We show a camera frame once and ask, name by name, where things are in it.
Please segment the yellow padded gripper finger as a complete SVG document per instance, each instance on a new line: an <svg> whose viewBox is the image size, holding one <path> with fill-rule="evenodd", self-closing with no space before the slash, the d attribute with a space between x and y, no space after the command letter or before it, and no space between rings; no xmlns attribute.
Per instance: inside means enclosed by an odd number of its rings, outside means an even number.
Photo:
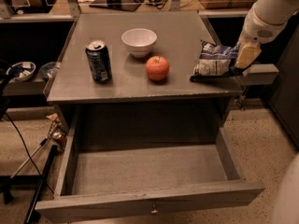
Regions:
<svg viewBox="0 0 299 224"><path fill-rule="evenodd" d="M246 69L261 52L261 44L259 42L242 42L235 60L235 67Z"/></svg>

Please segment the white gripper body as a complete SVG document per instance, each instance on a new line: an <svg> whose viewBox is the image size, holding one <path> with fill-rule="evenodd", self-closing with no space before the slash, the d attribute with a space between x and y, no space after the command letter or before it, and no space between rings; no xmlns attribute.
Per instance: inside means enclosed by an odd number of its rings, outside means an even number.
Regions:
<svg viewBox="0 0 299 224"><path fill-rule="evenodd" d="M244 20L238 42L270 43L284 30L286 24L287 22L271 24L262 21L256 14L254 7L252 7Z"/></svg>

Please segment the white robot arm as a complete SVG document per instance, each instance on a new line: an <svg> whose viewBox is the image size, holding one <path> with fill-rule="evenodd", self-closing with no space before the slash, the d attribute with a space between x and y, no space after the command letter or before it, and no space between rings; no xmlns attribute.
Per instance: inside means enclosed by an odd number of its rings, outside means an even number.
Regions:
<svg viewBox="0 0 299 224"><path fill-rule="evenodd" d="M298 10L299 0L257 0L238 38L235 67L246 69L262 52L261 45L275 40Z"/></svg>

